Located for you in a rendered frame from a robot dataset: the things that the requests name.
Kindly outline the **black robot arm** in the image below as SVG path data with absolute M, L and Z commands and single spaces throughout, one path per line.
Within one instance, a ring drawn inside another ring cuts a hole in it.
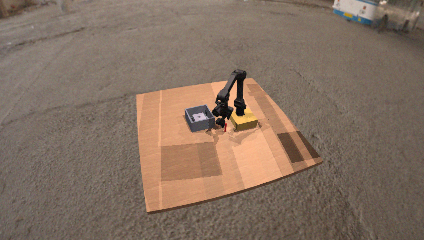
M 236 108 L 236 114 L 238 117 L 245 116 L 245 110 L 247 105 L 245 104 L 245 100 L 243 99 L 244 93 L 244 80 L 247 77 L 247 72 L 243 70 L 235 70 L 231 73 L 229 80 L 223 90 L 221 90 L 216 98 L 217 106 L 212 111 L 215 117 L 221 116 L 221 114 L 229 109 L 228 101 L 230 100 L 230 92 L 233 88 L 234 84 L 237 81 L 237 94 L 236 99 L 234 100 L 234 106 Z M 221 102 L 220 102 L 221 101 Z

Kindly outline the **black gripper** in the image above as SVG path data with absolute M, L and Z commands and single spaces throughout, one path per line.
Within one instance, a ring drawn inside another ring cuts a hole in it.
M 216 120 L 216 125 L 220 125 L 222 128 L 224 128 L 226 124 L 225 119 L 227 118 L 229 120 L 233 112 L 234 108 L 228 106 L 228 110 L 224 110 L 224 112 L 221 114 L 222 118 L 218 118 Z

